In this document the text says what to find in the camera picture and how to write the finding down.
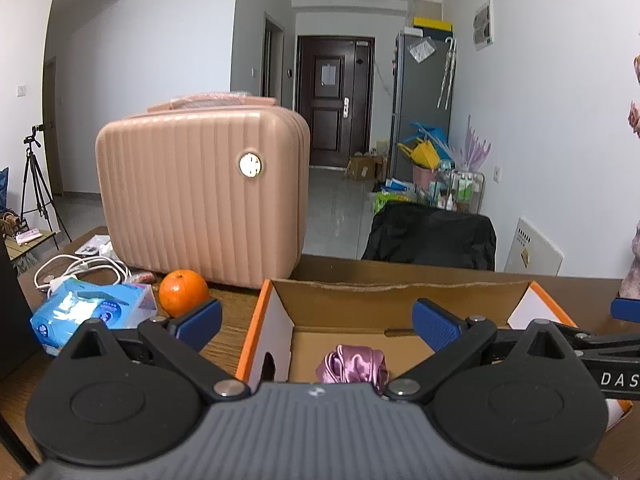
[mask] wooden table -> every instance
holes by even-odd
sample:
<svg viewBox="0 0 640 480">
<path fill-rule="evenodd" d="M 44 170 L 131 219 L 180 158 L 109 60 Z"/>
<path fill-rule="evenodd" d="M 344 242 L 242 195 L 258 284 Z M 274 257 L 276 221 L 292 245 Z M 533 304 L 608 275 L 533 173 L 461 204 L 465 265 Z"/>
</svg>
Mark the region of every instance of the wooden table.
<svg viewBox="0 0 640 480">
<path fill-rule="evenodd" d="M 71 254 L 82 244 L 89 241 L 94 235 L 108 234 L 106 227 L 97 228 L 63 248 L 60 253 Z M 54 262 L 51 265 L 53 274 L 62 272 L 68 266 L 68 262 L 62 261 L 59 264 Z M 31 269 L 20 276 L 22 291 L 29 302 L 32 310 L 36 310 L 45 295 L 33 285 L 33 275 L 35 269 Z M 85 279 L 91 280 L 99 285 L 106 285 L 113 282 L 113 274 L 108 270 L 97 271 Z M 158 293 L 158 286 L 154 286 L 154 293 Z M 226 286 L 216 286 L 209 289 L 212 297 L 218 298 L 223 305 L 223 325 L 218 335 L 202 349 L 201 354 L 208 360 L 214 362 L 230 374 L 236 373 L 238 359 L 244 343 L 244 337 L 258 297 L 257 290 L 233 288 Z M 27 445 L 29 450 L 39 456 L 24 422 L 24 412 L 31 394 L 39 382 L 44 371 L 51 362 L 51 358 L 44 352 L 31 357 L 13 374 L 0 383 L 0 412 L 4 415 L 9 425 L 15 433 Z M 18 479 L 24 475 L 4 447 L 0 446 L 0 479 Z"/>
<path fill-rule="evenodd" d="M 11 261 L 17 260 L 18 258 L 20 258 L 20 256 L 24 256 L 26 253 L 34 250 L 40 244 L 43 244 L 50 238 L 54 237 L 54 234 L 51 231 L 47 231 L 46 229 L 40 229 L 40 234 L 42 234 L 40 238 L 36 238 L 35 240 L 22 245 L 19 245 L 18 242 L 15 241 L 15 238 L 11 236 L 5 238 L 4 244 L 6 245 L 6 251 L 9 253 L 9 259 Z"/>
<path fill-rule="evenodd" d="M 95 234 L 107 234 L 106 228 L 98 228 L 69 244 L 61 252 L 72 253 Z M 66 268 L 65 262 L 52 265 L 53 273 Z M 44 295 L 33 285 L 31 269 L 20 277 L 20 284 L 32 309 L 44 300 Z M 297 280 L 350 283 L 466 283 L 507 282 L 526 280 L 516 274 L 478 273 L 465 269 L 441 269 L 437 267 L 404 266 L 383 262 L 355 262 L 338 258 L 306 256 L 292 276 Z M 90 276 L 98 284 L 111 283 L 109 271 Z M 620 280 L 585 280 L 580 278 L 540 278 L 539 283 L 558 301 L 567 313 L 586 330 L 599 333 L 638 332 L 638 326 L 611 319 L 606 309 L 607 301 L 615 295 Z M 209 342 L 201 354 L 227 372 L 233 374 L 238 366 L 242 343 L 248 329 L 258 291 L 225 286 L 210 289 L 210 294 L 223 304 L 223 325 L 220 333 Z M 29 359 L 12 375 L 0 382 L 0 412 L 14 431 L 37 455 L 34 443 L 24 423 L 24 411 L 29 398 L 42 377 L 50 358 L 43 352 Z M 625 420 L 608 431 L 594 459 L 596 465 L 620 480 L 640 479 L 640 403 Z M 0 480 L 18 479 L 23 472 L 0 446 Z"/>
</svg>

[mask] purple flower decoration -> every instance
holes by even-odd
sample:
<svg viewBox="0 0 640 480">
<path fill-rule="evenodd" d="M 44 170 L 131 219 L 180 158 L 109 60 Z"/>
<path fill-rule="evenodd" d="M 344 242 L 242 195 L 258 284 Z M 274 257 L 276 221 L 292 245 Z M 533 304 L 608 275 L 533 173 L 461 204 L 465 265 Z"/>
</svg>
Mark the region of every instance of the purple flower decoration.
<svg viewBox="0 0 640 480">
<path fill-rule="evenodd" d="M 465 149 L 460 150 L 463 167 L 469 171 L 478 171 L 491 151 L 491 144 L 487 145 L 486 140 L 480 144 L 480 139 L 476 131 L 471 128 L 471 115 L 466 124 Z"/>
<path fill-rule="evenodd" d="M 634 133 L 640 139 L 640 106 L 631 103 L 631 111 L 629 112 L 629 124 L 633 128 Z"/>
</svg>

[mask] tissue pack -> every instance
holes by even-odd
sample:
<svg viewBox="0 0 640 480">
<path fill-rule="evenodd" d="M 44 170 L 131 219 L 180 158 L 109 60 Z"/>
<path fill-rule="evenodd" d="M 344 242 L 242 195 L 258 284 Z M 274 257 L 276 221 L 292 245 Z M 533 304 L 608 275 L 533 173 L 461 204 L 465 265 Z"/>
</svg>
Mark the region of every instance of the tissue pack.
<svg viewBox="0 0 640 480">
<path fill-rule="evenodd" d="M 31 317 L 31 327 L 47 354 L 55 356 L 90 317 L 98 317 L 116 330 L 135 328 L 156 311 L 149 285 L 93 285 L 69 279 Z"/>
</svg>

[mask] cardboard box on floor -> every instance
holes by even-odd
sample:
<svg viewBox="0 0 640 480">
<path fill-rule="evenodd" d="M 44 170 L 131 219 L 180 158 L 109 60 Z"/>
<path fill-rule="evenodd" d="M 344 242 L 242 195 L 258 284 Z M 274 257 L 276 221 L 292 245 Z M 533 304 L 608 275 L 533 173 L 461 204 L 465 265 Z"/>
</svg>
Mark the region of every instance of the cardboard box on floor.
<svg viewBox="0 0 640 480">
<path fill-rule="evenodd" d="M 380 155 L 354 155 L 345 172 L 352 180 L 386 180 L 386 158 Z"/>
<path fill-rule="evenodd" d="M 340 285 L 267 280 L 236 376 L 252 390 L 262 378 L 318 382 L 316 368 L 338 344 L 382 350 L 391 377 L 398 376 L 433 354 L 412 329 L 412 307 L 418 298 L 429 298 L 461 319 L 481 314 L 503 328 L 525 328 L 538 317 L 574 324 L 531 281 Z M 628 412 L 630 403 L 608 402 L 612 426 Z"/>
</svg>

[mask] black chair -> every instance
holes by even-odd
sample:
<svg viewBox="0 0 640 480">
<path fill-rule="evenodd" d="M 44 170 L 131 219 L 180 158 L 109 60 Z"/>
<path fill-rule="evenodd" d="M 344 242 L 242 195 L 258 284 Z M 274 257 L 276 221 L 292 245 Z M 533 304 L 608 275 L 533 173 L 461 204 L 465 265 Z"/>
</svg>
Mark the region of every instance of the black chair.
<svg viewBox="0 0 640 480">
<path fill-rule="evenodd" d="M 486 216 L 389 202 L 373 219 L 363 260 L 495 270 L 495 231 Z"/>
</svg>

